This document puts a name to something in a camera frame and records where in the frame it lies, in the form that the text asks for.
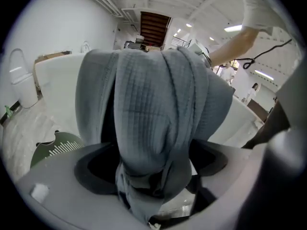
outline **green object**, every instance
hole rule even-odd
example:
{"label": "green object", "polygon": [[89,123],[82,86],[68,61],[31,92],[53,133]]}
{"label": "green object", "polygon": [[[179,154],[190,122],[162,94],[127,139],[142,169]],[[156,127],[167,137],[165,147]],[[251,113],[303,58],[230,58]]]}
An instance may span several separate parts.
{"label": "green object", "polygon": [[54,135],[54,141],[36,144],[30,168],[50,156],[57,156],[64,152],[73,152],[84,147],[82,140],[73,134],[56,131]]}
{"label": "green object", "polygon": [[7,105],[5,105],[4,107],[6,109],[6,113],[7,113],[8,117],[11,118],[13,116],[12,110]]}

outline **metal railing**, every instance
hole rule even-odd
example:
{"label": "metal railing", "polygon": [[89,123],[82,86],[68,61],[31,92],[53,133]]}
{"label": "metal railing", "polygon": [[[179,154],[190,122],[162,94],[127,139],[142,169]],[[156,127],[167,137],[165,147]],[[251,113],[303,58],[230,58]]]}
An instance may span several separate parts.
{"label": "metal railing", "polygon": [[188,41],[188,42],[184,45],[184,47],[188,48],[188,47],[190,46],[191,41],[192,41],[192,39],[191,39],[190,41]]}
{"label": "metal railing", "polygon": [[178,37],[175,37],[173,36],[173,39],[172,39],[172,46],[184,46],[187,42],[178,38]]}

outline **wooden ceiling panel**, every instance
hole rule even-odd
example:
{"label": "wooden ceiling panel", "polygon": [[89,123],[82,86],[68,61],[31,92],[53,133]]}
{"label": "wooden ceiling panel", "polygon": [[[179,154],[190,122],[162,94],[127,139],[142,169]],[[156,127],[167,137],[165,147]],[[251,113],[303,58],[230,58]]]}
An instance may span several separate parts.
{"label": "wooden ceiling panel", "polygon": [[144,43],[161,47],[166,35],[170,18],[164,15],[142,12],[141,13],[141,35]]}

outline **ceiling light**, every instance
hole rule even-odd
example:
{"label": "ceiling light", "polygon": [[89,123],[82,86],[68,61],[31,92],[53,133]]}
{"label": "ceiling light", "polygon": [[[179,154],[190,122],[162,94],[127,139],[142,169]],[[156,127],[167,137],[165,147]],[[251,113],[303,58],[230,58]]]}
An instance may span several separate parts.
{"label": "ceiling light", "polygon": [[265,73],[263,73],[261,71],[255,70],[255,72],[260,74],[260,75],[262,75],[262,76],[264,76],[264,77],[266,77],[266,78],[268,78],[268,79],[274,80],[274,78],[272,78],[271,76],[269,76],[269,75],[267,75],[267,74],[265,74]]}
{"label": "ceiling light", "polygon": [[235,26],[227,27],[224,30],[229,33],[229,32],[241,31],[241,29],[242,29],[242,25],[235,25]]}

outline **person's arm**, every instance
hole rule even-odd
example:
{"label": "person's arm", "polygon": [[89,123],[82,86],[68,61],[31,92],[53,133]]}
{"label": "person's arm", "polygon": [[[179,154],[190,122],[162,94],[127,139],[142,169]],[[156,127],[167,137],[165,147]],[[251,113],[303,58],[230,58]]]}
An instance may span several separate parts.
{"label": "person's arm", "polygon": [[243,27],[235,37],[230,39],[219,49],[209,54],[213,66],[218,66],[224,62],[231,61],[253,47],[259,33],[258,29]]}
{"label": "person's arm", "polygon": [[275,26],[286,30],[282,19],[265,0],[243,0],[243,3],[242,30],[221,48],[209,54],[213,66],[245,54],[253,46],[260,31],[272,35]]}

